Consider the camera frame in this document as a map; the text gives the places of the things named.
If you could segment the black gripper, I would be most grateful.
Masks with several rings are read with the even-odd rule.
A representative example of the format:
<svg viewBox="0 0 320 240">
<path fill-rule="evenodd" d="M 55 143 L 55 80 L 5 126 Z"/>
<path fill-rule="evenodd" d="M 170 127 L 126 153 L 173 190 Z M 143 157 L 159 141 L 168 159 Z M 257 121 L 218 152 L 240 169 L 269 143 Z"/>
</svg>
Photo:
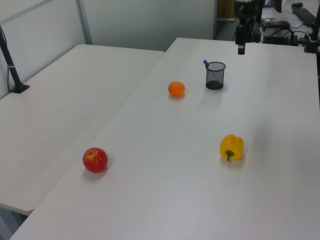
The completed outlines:
<svg viewBox="0 0 320 240">
<path fill-rule="evenodd" d="M 249 20 L 253 20 L 258 24 L 254 24 L 251 32 L 251 42 L 259 43 L 261 41 L 260 23 L 262 18 L 262 10 L 264 0 L 235 0 L 234 15 L 239 19 L 239 25 L 236 26 L 236 44 L 238 46 L 238 54 L 245 54 L 246 45 L 246 26 Z"/>
</svg>

